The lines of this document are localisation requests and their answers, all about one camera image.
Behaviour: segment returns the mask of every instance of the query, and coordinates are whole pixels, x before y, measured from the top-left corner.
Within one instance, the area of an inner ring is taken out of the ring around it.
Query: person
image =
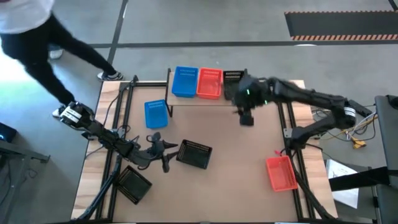
[[[60,59],[63,55],[63,49],[55,44],[49,45],[49,58],[51,60]]]
[[[54,75],[48,62],[50,44],[102,69],[97,77],[102,81],[122,80],[96,50],[74,38],[52,12],[54,0],[0,0],[0,38],[3,52],[20,61],[26,72],[61,102],[52,115],[60,117],[65,105],[75,97]]]

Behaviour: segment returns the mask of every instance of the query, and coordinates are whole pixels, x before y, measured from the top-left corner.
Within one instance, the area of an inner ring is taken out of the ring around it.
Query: wooden table
[[[304,87],[302,80],[293,82]],[[107,107],[118,94],[119,84],[104,83],[96,110],[98,121],[104,121]],[[126,138],[131,139],[139,134],[139,143],[143,149],[149,146],[144,136],[155,132],[145,127],[144,102],[162,99],[164,95],[164,87],[134,89],[129,118],[132,131]],[[134,205],[118,192],[114,222],[297,221],[292,192],[273,192],[265,168],[265,159],[275,156],[274,150],[283,148],[282,131],[275,104],[270,103],[255,109],[255,125],[247,128],[239,126],[239,117],[232,114],[233,107],[210,106],[206,103],[196,107],[178,106],[187,103],[173,100],[176,100],[173,94],[169,95],[168,102],[174,105],[174,115],[173,118],[169,118],[169,125],[159,130],[162,137],[177,144],[180,144],[183,138],[187,138],[212,146],[214,150],[209,166],[207,170],[201,170],[172,160],[170,172],[163,174],[161,162],[153,162],[147,170],[140,172],[153,183],[152,188],[138,205]],[[123,98],[119,125],[123,119],[125,101],[126,97]],[[109,113],[106,128],[111,128],[114,108],[115,105]],[[297,126],[306,126],[313,122],[308,105],[293,103],[293,109]],[[206,119],[216,120],[206,123]],[[98,142],[90,142],[87,153],[99,146]],[[310,146],[302,152],[312,192],[326,210],[337,217],[322,152]],[[103,149],[85,161],[72,218],[81,215],[98,193],[105,157],[106,150]],[[123,161],[122,169],[127,165],[135,167],[134,164]],[[301,190],[299,191],[304,217],[308,217],[305,197]],[[104,217],[108,211],[110,190],[108,192],[104,203]]]

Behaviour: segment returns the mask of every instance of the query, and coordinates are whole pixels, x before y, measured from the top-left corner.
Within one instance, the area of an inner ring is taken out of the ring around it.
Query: black pants
[[[65,49],[107,74],[116,73],[112,65],[96,50],[72,37],[71,33],[61,25],[54,15],[51,15],[47,22],[36,29],[21,34],[0,34],[0,37],[3,52],[20,61],[30,76],[65,105],[75,101],[75,97],[54,75],[52,67],[47,61],[49,44],[55,44]]]

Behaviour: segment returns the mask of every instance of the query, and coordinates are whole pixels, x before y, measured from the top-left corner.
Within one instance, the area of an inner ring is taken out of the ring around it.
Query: white paper
[[[355,170],[331,159],[328,159],[326,162],[326,171],[328,173],[329,179],[357,173]],[[333,198],[336,201],[353,208],[358,208],[358,193],[359,189],[340,190],[332,192]]]

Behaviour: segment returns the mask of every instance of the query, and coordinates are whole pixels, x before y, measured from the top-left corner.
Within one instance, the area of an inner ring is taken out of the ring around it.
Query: plastic basket
[[[197,95],[200,98],[216,100],[221,95],[223,71],[214,68],[200,68]]]
[[[224,83],[224,97],[226,100],[232,100],[239,87],[239,81],[242,79],[244,74],[248,71],[224,71],[223,72],[223,83]]]
[[[149,182],[140,173],[134,170],[131,166],[127,166],[125,170],[119,175],[115,186],[124,196],[126,196],[135,205],[148,192],[152,183]]]
[[[266,164],[274,191],[297,189],[296,178],[288,156],[269,158]]]
[[[179,97],[194,97],[197,92],[198,68],[177,66],[172,93]]]
[[[184,139],[178,151],[177,161],[206,169],[213,148]]]
[[[164,100],[145,102],[145,122],[147,128],[163,128],[168,125]]]

